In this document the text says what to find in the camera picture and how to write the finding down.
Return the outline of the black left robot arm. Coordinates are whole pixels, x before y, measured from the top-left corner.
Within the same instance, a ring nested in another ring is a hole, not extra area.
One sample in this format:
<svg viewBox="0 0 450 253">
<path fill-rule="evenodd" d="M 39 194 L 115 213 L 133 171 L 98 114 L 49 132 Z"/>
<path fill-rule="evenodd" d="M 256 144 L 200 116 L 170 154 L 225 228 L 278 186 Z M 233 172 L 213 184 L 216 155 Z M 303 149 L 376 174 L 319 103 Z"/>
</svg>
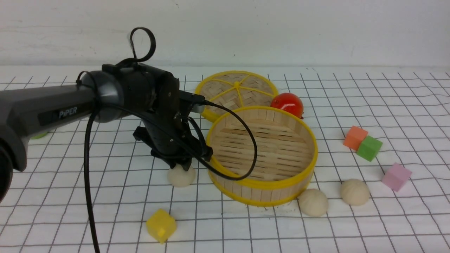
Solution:
<svg viewBox="0 0 450 253">
<path fill-rule="evenodd" d="M 142 113 L 148 120 L 133 133 L 151 155 L 170 168 L 188 170 L 195 156 L 211 160 L 213 149 L 202 136 L 194 137 L 188 116 L 201 113 L 205 98 L 180 90 L 172 73 L 146 64 L 124 67 L 104 64 L 102 70 L 86 73 L 81 84 L 37 87 L 1 92 L 1 199 L 12 181 L 13 170 L 27 167 L 29 140 L 61 126 L 88 117 L 102 105 L 95 121 L 111 122 Z"/>
</svg>

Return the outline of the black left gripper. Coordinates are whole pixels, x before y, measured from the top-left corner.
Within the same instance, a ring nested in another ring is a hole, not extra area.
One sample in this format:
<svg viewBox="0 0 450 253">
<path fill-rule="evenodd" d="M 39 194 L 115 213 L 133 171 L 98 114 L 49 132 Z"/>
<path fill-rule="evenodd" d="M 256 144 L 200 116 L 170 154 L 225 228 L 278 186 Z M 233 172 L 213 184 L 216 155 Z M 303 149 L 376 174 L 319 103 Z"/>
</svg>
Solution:
<svg viewBox="0 0 450 253">
<path fill-rule="evenodd" d="M 192 159 L 211 160 L 213 149 L 206 144 L 195 120 L 179 111 L 180 81 L 171 73 L 155 79 L 156 99 L 144 113 L 144 126 L 136 128 L 133 136 L 151 147 L 151 155 L 170 169 L 192 169 Z"/>
</svg>

